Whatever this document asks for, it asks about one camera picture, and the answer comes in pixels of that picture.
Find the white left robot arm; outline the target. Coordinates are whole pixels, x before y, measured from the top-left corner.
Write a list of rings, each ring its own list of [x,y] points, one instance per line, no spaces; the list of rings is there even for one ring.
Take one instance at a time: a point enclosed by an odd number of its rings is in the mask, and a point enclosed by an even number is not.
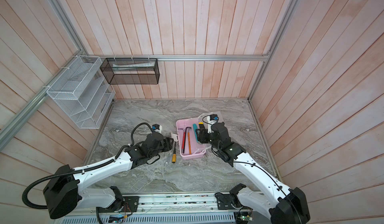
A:
[[[60,167],[43,190],[50,218],[59,219],[83,208],[122,210],[125,200],[118,187],[92,189],[91,186],[114,174],[150,164],[150,159],[159,159],[160,153],[173,148],[171,137],[153,132],[143,142],[122,146],[111,158],[73,169],[69,165]]]

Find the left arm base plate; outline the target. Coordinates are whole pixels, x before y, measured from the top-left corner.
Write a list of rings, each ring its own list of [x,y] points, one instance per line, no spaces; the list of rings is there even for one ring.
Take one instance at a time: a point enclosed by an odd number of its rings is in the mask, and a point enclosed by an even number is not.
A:
[[[108,208],[98,208],[100,213],[135,213],[138,210],[139,196],[123,196],[123,200],[115,201]]]

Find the orange handled screwdriver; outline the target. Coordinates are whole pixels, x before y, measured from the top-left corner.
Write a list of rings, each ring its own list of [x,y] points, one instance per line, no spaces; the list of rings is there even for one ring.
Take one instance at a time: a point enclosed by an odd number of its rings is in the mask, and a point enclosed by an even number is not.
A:
[[[177,147],[177,143],[175,142],[174,146],[173,146],[173,156],[172,156],[172,163],[173,164],[175,164],[176,160],[177,160],[176,147]]]

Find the yellow black utility knife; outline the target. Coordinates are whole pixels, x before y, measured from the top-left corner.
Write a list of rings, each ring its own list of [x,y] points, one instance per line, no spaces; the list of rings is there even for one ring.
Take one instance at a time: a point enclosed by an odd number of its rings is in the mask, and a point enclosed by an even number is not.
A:
[[[197,137],[199,138],[201,136],[201,129],[196,130]]]

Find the pink tool box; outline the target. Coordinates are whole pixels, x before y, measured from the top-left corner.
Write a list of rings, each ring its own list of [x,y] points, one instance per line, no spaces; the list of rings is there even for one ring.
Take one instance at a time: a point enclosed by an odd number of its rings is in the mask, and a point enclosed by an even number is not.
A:
[[[210,148],[210,144],[198,141],[197,129],[208,129],[208,123],[223,121],[220,111],[203,113],[198,117],[181,119],[176,122],[180,155],[183,160],[201,158]]]

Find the teal utility knife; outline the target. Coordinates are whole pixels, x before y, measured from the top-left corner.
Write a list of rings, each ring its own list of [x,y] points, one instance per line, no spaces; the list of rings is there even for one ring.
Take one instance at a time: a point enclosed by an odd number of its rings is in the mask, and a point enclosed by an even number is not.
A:
[[[197,124],[193,124],[193,130],[194,130],[194,134],[195,134],[195,138],[196,138],[196,141],[198,142],[199,141],[199,139],[198,139],[198,137],[197,137],[197,134],[196,134],[196,130],[198,129],[198,126],[197,126]]]

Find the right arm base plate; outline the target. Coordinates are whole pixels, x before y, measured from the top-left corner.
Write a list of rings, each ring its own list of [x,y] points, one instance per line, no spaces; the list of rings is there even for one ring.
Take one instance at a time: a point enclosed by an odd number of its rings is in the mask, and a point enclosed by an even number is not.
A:
[[[254,210],[250,205],[246,205],[246,200],[244,197],[241,197],[239,194],[224,194],[217,192],[214,194],[217,206],[219,210],[237,210],[239,211],[241,208],[246,210]]]

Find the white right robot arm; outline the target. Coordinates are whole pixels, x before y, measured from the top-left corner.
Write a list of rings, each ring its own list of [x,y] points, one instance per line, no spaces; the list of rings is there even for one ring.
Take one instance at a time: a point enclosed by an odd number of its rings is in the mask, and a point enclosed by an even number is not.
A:
[[[310,211],[305,193],[290,188],[262,168],[240,144],[232,141],[223,122],[199,125],[197,140],[210,144],[213,153],[244,174],[261,191],[256,193],[244,184],[230,190],[235,207],[247,207],[270,219],[273,224],[306,224]]]

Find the steel hex key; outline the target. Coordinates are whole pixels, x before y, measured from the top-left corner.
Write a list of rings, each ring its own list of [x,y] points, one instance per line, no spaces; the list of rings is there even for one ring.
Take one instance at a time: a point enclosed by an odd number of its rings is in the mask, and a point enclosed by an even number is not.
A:
[[[191,127],[186,127],[184,131],[186,131],[186,134],[187,132],[191,129]]]

